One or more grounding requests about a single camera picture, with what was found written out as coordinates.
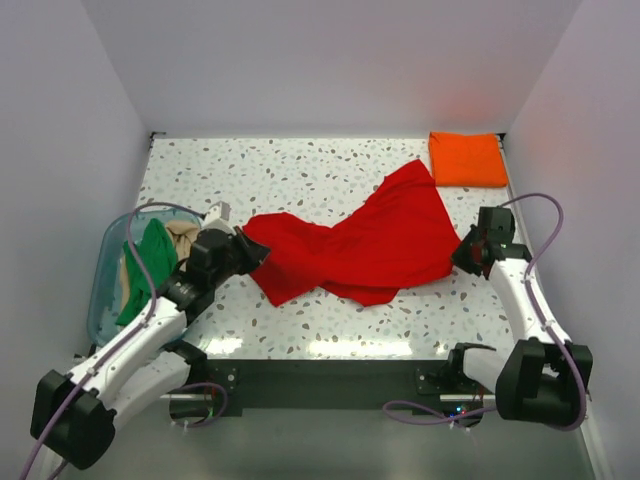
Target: blue plastic basket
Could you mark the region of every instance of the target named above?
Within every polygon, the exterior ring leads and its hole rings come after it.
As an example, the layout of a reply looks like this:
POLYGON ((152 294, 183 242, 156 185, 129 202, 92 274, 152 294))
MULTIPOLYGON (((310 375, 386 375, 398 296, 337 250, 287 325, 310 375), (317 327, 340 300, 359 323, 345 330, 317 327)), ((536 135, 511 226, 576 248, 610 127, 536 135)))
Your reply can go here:
MULTIPOLYGON (((120 286, 120 259, 122 244, 126 239, 127 220, 123 215, 109 225, 102 239, 96 275, 93 279, 91 303, 87 316, 87 330, 93 343, 102 347, 118 333, 116 320, 120 314, 122 303, 122 287, 120 286)), ((134 242, 142 240, 142 235, 149 221, 157 218, 162 223, 170 220, 186 220, 201 225, 195 215, 176 209, 149 210, 140 212, 131 224, 131 235, 134 242)))

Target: beige cloth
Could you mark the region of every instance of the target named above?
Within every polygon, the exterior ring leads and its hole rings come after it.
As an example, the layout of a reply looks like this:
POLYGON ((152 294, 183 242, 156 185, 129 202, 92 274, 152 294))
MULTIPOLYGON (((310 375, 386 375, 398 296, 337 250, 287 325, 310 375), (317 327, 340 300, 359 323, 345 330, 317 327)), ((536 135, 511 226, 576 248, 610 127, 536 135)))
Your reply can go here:
MULTIPOLYGON (((178 261, 183 260, 191 253, 191 245, 198 238, 200 233, 200 225, 186 220, 170 220, 164 225, 167 235, 171 239, 171 243, 176 249, 178 261)), ((186 265, 182 265, 180 269, 184 271, 186 265)), ((120 286, 122 287, 122 302, 120 303, 120 311, 129 301, 131 290, 129 289, 129 273, 127 272, 127 262, 124 255, 120 258, 120 286)))

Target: folded orange towel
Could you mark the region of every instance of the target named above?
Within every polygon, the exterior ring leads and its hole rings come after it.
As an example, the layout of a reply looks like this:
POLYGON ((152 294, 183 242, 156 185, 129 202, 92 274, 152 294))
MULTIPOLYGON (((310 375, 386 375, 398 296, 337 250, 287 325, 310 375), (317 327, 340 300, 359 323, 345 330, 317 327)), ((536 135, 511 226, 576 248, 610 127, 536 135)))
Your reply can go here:
POLYGON ((505 187, 507 172, 495 135, 431 133, 429 154, 438 186, 505 187))

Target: speckled tabletop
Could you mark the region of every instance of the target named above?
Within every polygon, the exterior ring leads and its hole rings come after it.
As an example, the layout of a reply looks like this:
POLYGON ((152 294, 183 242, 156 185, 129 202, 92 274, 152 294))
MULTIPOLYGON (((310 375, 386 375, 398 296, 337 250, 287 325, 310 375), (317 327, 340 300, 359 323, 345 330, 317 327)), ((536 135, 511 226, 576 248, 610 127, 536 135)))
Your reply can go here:
MULTIPOLYGON (((416 158, 430 168, 426 141, 157 139, 139 203, 164 200, 205 211, 223 200, 234 225, 278 211, 333 225, 385 175, 416 158)), ((506 189, 438 190, 461 238, 481 205, 508 199, 506 189)), ((388 305, 364 309, 321 288, 275 308, 245 276, 219 290, 186 339, 211 357, 442 359, 457 342, 481 342, 506 355, 513 345, 506 320, 491 285, 455 269, 444 280, 401 290, 388 305)))

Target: red fabric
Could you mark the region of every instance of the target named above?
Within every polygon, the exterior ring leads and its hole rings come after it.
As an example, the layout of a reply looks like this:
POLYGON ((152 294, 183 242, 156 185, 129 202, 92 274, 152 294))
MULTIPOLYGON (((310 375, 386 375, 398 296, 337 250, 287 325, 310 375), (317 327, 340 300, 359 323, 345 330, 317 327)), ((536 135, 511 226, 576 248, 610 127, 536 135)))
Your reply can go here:
POLYGON ((271 248, 251 276, 275 306, 317 286, 364 306, 387 303, 400 288, 449 275, 460 244, 420 160, 332 228, 273 213, 251 218, 244 232, 271 248))

